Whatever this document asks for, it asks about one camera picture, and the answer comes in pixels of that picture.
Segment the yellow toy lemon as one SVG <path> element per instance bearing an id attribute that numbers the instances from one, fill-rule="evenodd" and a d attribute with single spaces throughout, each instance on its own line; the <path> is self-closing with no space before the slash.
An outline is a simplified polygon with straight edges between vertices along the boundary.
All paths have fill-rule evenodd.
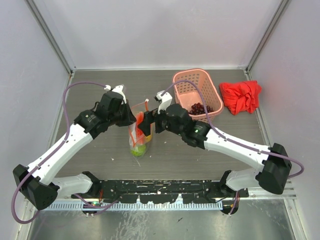
<path id="1" fill-rule="evenodd" d="M 152 140 L 152 137 L 153 137 L 152 135 L 146 136 L 145 137 L 145 142 L 146 143 L 150 142 Z"/>

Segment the pink plastic basket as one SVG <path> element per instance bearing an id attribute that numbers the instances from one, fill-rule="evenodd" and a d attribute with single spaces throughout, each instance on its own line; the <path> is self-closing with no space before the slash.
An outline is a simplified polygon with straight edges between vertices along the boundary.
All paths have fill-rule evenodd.
<path id="1" fill-rule="evenodd" d="M 194 104 L 202 103 L 202 99 L 209 108 L 211 121 L 224 110 L 224 103 L 211 76 L 204 69 L 179 71 L 173 76 L 172 82 L 176 83 L 173 86 L 175 102 L 188 111 L 192 110 Z"/>

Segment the toy watermelon slice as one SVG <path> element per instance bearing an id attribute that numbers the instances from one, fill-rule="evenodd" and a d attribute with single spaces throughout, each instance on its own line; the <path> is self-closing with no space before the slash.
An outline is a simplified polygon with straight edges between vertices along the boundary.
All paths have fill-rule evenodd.
<path id="1" fill-rule="evenodd" d="M 144 113 L 142 111 L 138 112 L 135 115 L 136 122 L 133 125 L 133 130 L 132 130 L 132 141 L 133 141 L 133 146 L 135 147 L 136 145 L 142 145 L 144 143 L 145 135 L 142 132 L 142 130 L 139 129 L 139 124 L 142 123 L 144 120 Z"/>

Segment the purple toy grape bunch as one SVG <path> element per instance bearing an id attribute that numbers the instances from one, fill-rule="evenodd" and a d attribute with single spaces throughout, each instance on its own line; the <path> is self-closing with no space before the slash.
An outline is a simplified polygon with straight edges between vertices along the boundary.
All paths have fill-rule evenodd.
<path id="1" fill-rule="evenodd" d="M 194 116 L 197 116 L 197 115 L 202 115 L 202 114 L 205 114 L 206 111 L 208 113 L 211 113 L 213 112 L 213 109 L 210 107 L 210 106 L 204 106 L 203 104 L 201 104 L 200 102 L 198 103 L 195 103 L 191 106 L 191 110 L 188 112 L 190 115 L 194 115 Z"/>

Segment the green toy custard apple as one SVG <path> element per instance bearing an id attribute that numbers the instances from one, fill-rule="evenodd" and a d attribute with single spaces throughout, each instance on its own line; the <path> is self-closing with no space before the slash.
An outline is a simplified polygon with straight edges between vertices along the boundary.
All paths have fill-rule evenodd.
<path id="1" fill-rule="evenodd" d="M 145 144 L 136 145 L 130 148 L 130 152 L 134 157 L 142 157 L 147 151 L 147 146 Z"/>

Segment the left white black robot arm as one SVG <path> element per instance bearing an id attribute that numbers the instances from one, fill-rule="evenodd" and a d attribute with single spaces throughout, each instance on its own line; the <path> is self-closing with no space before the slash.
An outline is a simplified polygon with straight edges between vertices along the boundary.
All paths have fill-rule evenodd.
<path id="1" fill-rule="evenodd" d="M 28 166 L 19 164 L 14 168 L 13 176 L 19 191 L 37 210 L 46 209 L 56 198 L 74 194 L 95 198 L 100 194 L 101 180 L 88 171 L 59 178 L 56 174 L 81 148 L 110 126 L 127 127 L 136 121 L 123 88 L 118 85 L 107 91 L 95 110 L 81 112 L 69 132 L 54 144 L 57 151 L 49 149 Z"/>

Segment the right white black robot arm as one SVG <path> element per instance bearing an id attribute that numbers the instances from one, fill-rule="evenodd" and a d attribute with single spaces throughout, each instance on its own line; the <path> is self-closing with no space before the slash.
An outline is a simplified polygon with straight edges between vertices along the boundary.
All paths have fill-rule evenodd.
<path id="1" fill-rule="evenodd" d="M 171 132 L 191 147 L 219 152 L 247 164 L 249 169 L 225 171 L 218 185 L 223 196 L 231 197 L 237 191 L 255 187 L 275 195 L 284 192 L 292 164 L 282 145 L 275 143 L 269 147 L 236 138 L 209 123 L 193 120 L 179 104 L 146 111 L 138 128 L 149 136 L 151 124 L 155 125 L 156 133 Z"/>

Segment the clear orange zip top bag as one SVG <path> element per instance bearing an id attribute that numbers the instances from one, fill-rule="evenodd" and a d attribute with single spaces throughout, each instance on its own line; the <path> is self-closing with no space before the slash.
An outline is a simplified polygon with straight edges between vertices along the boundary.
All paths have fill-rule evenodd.
<path id="1" fill-rule="evenodd" d="M 149 99 L 131 107 L 131 112 L 136 118 L 136 122 L 128 127 L 130 152 L 134 158 L 142 158 L 147 152 L 153 135 L 145 136 L 138 128 L 138 125 L 144 120 L 144 112 L 149 110 Z"/>

